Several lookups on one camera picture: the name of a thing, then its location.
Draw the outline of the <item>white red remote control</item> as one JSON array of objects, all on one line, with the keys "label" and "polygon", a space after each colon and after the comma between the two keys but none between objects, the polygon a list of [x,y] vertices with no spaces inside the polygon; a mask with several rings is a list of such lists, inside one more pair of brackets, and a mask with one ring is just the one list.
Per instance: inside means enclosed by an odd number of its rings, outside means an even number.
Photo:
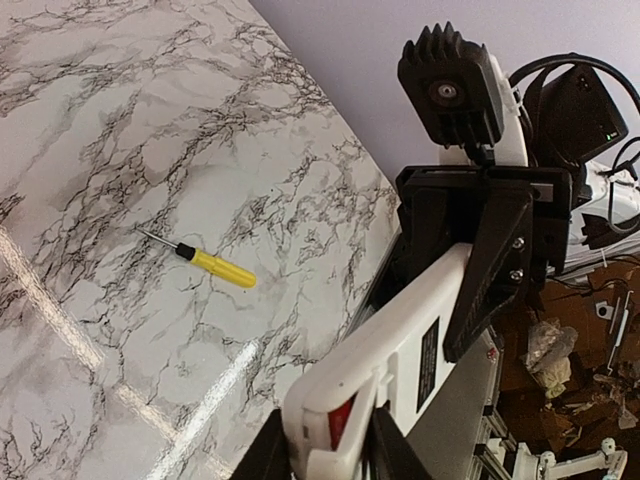
[{"label": "white red remote control", "polygon": [[470,478],[500,364],[488,332],[458,362],[444,357],[470,252],[451,247],[293,383],[282,422],[296,478],[364,478],[365,432],[383,406],[433,478]]}]

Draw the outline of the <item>yellow handled screwdriver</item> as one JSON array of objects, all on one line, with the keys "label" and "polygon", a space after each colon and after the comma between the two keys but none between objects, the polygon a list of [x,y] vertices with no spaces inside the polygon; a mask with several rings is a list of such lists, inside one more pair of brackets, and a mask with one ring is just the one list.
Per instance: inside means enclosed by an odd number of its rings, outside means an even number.
[{"label": "yellow handled screwdriver", "polygon": [[148,238],[168,246],[177,256],[207,271],[213,276],[242,288],[253,288],[256,286],[256,276],[246,269],[182,242],[174,244],[140,227],[137,227],[136,230]]}]

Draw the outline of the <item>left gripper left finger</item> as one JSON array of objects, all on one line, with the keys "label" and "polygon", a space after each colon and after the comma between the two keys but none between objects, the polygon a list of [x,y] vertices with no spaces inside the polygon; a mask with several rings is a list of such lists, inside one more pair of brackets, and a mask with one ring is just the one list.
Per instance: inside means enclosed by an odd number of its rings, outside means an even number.
[{"label": "left gripper left finger", "polygon": [[289,480],[292,478],[287,440],[280,409],[274,409],[239,463],[239,478]]}]

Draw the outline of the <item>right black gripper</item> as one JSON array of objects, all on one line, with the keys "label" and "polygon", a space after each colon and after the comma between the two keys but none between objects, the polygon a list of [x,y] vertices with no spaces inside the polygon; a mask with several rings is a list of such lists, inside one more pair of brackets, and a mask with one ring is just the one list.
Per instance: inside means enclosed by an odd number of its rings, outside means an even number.
[{"label": "right black gripper", "polygon": [[396,180],[400,234],[372,289],[380,308],[451,246],[471,253],[443,341],[461,360],[495,317],[547,270],[562,272],[572,207],[568,172],[547,167],[405,168]]}]

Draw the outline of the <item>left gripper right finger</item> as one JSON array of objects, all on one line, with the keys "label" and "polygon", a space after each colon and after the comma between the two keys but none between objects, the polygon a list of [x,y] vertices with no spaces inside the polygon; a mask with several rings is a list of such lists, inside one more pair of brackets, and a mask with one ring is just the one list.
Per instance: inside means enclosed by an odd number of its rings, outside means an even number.
[{"label": "left gripper right finger", "polygon": [[433,479],[385,408],[372,412],[367,431],[367,461],[371,479]]}]

